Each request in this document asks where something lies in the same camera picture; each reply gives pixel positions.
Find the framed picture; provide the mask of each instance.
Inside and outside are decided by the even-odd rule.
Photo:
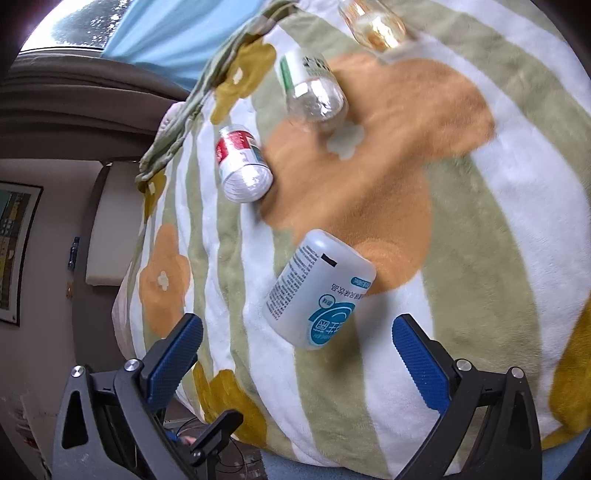
[[[22,266],[42,187],[0,181],[0,320],[21,324]]]

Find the fleece blanket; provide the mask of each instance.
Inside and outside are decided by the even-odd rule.
[[[141,162],[137,251],[113,309],[142,357],[183,312],[206,328],[178,396],[283,457],[393,478],[437,420],[396,349],[411,313],[478,368],[522,367],[543,446],[591,424],[591,86],[529,2],[389,0],[415,42],[362,48],[336,2],[276,2],[224,43]],[[297,46],[328,59],[350,104],[328,138],[293,128],[275,72]],[[229,123],[275,181],[227,201],[215,142]],[[378,276],[321,350],[294,349],[259,305],[307,231]],[[467,452],[460,449],[452,468]]]

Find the blanket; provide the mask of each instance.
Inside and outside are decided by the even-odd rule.
[[[393,478],[438,418],[391,340],[411,313],[454,358],[534,394],[544,448],[591,425],[591,85],[554,26],[517,0],[388,0],[415,42],[362,48],[334,0],[275,2],[205,67],[141,162],[144,224],[113,308],[138,357],[183,312],[205,325],[177,394],[203,421],[243,412],[240,440]],[[328,59],[350,105],[328,138],[290,125],[275,72]],[[219,130],[246,126],[274,173],[225,199]],[[293,348],[260,305],[307,231],[377,278],[321,350]],[[452,470],[467,456],[460,448]]]

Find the cable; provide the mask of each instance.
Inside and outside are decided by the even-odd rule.
[[[191,423],[192,421],[195,420],[199,420],[198,417],[193,417],[192,419],[187,420],[185,423],[183,423],[177,430],[177,437],[180,435],[181,430],[183,429],[183,427],[187,426],[189,423]]]
[[[185,423],[183,423],[178,429],[177,429],[177,437],[182,433],[182,429],[185,428],[188,424],[190,424],[192,421],[195,420],[199,420],[198,417],[193,417],[192,419],[188,419]],[[216,471],[220,472],[220,473],[228,473],[230,475],[233,475],[235,473],[240,472],[243,468],[246,469],[245,472],[245,478],[246,476],[248,476],[248,465],[251,465],[253,463],[257,463],[262,461],[262,459],[258,459],[258,460],[253,460],[252,462],[247,462],[246,459],[244,458],[244,454],[242,453],[242,450],[240,450],[240,447],[238,446],[238,444],[236,444],[236,442],[234,441],[234,439],[232,437],[230,437],[230,441],[234,444],[234,447],[236,447],[236,450],[238,450],[238,453],[240,453],[240,457],[242,458],[242,465],[238,466],[238,469],[233,471],[233,472],[226,472],[224,470],[218,470],[218,468],[216,467]],[[220,458],[220,456],[217,456],[217,460],[219,462],[220,465],[226,467],[226,468],[234,468],[236,467],[236,465],[226,465],[225,463],[222,462],[222,459]]]
[[[233,471],[233,472],[225,472],[225,471],[223,471],[223,470],[218,470],[217,468],[216,468],[216,471],[218,471],[218,472],[220,472],[220,473],[228,473],[228,474],[230,474],[230,475],[233,475],[233,474],[235,474],[235,473],[238,473],[238,472],[240,472],[240,470],[242,470],[242,469],[244,468],[244,469],[246,469],[246,471],[245,471],[245,477],[244,477],[244,478],[247,478],[247,477],[248,477],[248,465],[251,465],[251,464],[253,464],[253,463],[260,462],[260,461],[262,461],[262,458],[259,458],[258,460],[253,460],[252,462],[248,462],[248,463],[247,463],[247,462],[246,462],[246,460],[245,460],[245,458],[244,458],[244,454],[242,453],[242,450],[240,450],[240,447],[239,447],[239,446],[236,444],[236,442],[234,441],[234,439],[233,439],[232,437],[230,437],[230,440],[231,440],[231,441],[232,441],[232,443],[234,444],[234,447],[236,447],[236,448],[238,449],[238,453],[240,453],[240,456],[242,457],[242,465],[240,465],[240,466],[238,467],[238,469],[237,469],[237,470],[235,470],[235,471]],[[236,465],[226,465],[225,463],[223,463],[223,462],[222,462],[222,460],[221,460],[221,458],[219,457],[219,455],[218,455],[217,459],[218,459],[218,461],[219,461],[220,465],[223,465],[224,467],[227,467],[227,468],[232,468],[232,467],[235,467],[235,466],[236,466]]]

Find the orange flower pattern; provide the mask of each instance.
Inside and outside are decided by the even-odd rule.
[[[337,155],[334,138],[279,124],[264,145],[275,181],[261,214],[295,244],[321,228],[354,247],[376,266],[375,294],[410,280],[428,253],[423,165],[478,148],[494,120],[477,87],[434,60],[381,64],[362,53],[330,66],[349,100],[345,128],[361,126],[361,141]]]
[[[156,235],[150,260],[139,274],[144,319],[160,338],[165,338],[183,316],[189,282],[189,259],[178,253],[177,228],[164,223]]]

